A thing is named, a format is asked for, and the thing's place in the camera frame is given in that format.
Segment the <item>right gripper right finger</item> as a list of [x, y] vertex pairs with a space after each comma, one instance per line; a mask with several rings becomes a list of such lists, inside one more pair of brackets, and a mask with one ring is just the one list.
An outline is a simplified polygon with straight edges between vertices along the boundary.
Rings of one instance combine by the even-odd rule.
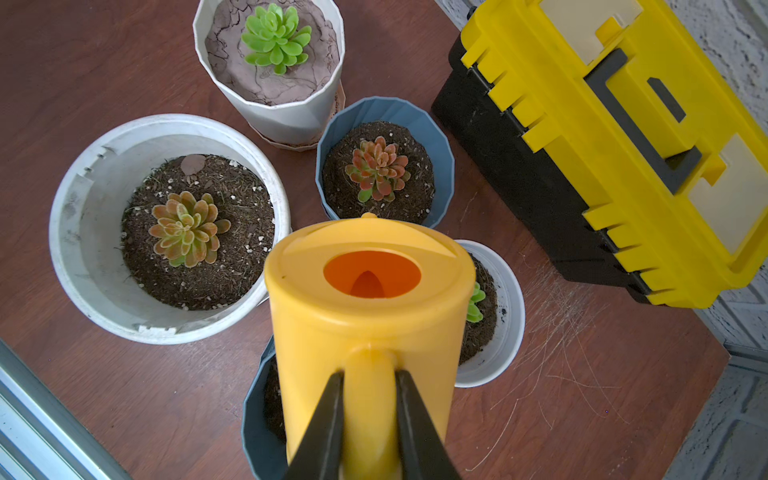
[[460, 480], [412, 375], [395, 372], [398, 446], [405, 480]]

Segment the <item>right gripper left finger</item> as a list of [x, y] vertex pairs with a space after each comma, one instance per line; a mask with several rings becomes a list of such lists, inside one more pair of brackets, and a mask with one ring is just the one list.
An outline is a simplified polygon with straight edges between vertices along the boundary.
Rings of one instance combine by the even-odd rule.
[[338, 480], [342, 458], [344, 373], [332, 374], [283, 480]]

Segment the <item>blue-grey plant pot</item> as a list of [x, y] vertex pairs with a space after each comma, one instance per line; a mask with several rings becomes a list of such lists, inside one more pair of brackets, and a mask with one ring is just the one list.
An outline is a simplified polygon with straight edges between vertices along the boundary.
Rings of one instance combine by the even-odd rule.
[[406, 100], [369, 97], [326, 127], [316, 185], [332, 220], [372, 213], [435, 228], [453, 197], [455, 159], [425, 111]]
[[274, 338], [244, 400], [241, 437], [254, 477], [281, 479], [287, 470], [286, 433]]

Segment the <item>small white ribbed pot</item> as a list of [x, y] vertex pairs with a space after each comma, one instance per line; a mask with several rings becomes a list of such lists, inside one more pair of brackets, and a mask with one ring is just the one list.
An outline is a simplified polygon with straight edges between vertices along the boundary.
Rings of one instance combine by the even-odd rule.
[[476, 263], [486, 299], [484, 318], [467, 323], [455, 386], [469, 389], [492, 382], [511, 365], [522, 344], [525, 305], [522, 289], [508, 263], [491, 248], [470, 240], [459, 244]]

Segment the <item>yellow watering can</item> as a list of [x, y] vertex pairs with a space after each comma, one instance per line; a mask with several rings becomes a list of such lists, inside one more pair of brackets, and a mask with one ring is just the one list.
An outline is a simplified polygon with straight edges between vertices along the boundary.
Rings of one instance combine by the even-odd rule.
[[329, 377], [344, 373], [339, 479], [400, 479], [395, 372], [411, 375], [443, 445], [475, 267], [427, 227], [367, 214], [300, 229], [265, 284], [288, 465]]

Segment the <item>large white round pot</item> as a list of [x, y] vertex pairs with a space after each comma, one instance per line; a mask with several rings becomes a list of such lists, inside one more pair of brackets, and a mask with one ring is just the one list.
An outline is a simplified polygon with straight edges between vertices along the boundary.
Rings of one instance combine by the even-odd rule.
[[257, 175], [274, 211], [273, 241], [291, 231], [286, 191], [267, 156], [245, 135], [213, 119], [160, 114], [132, 120], [94, 140], [61, 180], [49, 221], [49, 248], [62, 288], [104, 330], [153, 345], [209, 338], [267, 300], [262, 279], [225, 308], [193, 311], [153, 298], [131, 277], [121, 252], [122, 216], [150, 171], [164, 160], [214, 154]]

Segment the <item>cream faceted pot clay soil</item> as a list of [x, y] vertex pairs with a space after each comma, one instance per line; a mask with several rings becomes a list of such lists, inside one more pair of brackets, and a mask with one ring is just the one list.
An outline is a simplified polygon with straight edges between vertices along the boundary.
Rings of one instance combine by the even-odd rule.
[[297, 27], [286, 32], [288, 39], [311, 28], [303, 47], [307, 60], [277, 74], [273, 65], [248, 62], [258, 53], [242, 39], [250, 33], [248, 17], [271, 4], [201, 1], [193, 20], [195, 50], [213, 83], [262, 138], [281, 148], [307, 150], [344, 107], [344, 21], [333, 1], [277, 1], [285, 13], [297, 10]]

